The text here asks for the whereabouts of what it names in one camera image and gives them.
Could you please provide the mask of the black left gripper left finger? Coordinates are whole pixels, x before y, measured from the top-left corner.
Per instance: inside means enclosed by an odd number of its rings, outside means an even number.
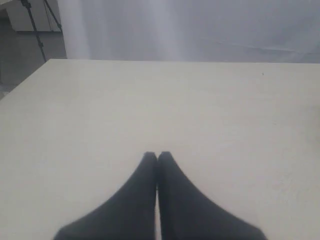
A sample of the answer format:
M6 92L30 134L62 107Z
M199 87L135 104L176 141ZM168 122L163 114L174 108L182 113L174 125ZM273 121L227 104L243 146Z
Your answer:
M154 240L157 157L146 152L127 182L105 203L62 227L56 240Z

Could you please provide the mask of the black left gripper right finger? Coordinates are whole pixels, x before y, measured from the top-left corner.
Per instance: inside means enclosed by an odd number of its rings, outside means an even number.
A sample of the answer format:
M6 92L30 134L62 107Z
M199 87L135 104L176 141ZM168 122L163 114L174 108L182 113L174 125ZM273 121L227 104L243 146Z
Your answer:
M164 240L265 240L257 227L207 198L169 151L158 157L158 204Z

